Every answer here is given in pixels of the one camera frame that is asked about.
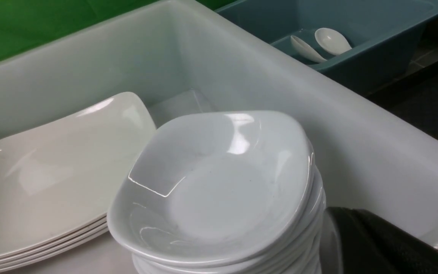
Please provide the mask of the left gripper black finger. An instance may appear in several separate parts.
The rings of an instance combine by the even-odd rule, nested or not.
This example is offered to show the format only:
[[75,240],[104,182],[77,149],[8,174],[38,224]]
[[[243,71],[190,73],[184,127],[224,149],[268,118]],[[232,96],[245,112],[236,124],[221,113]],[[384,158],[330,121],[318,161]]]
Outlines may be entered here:
[[325,274],[438,274],[438,249],[368,210],[324,211]]

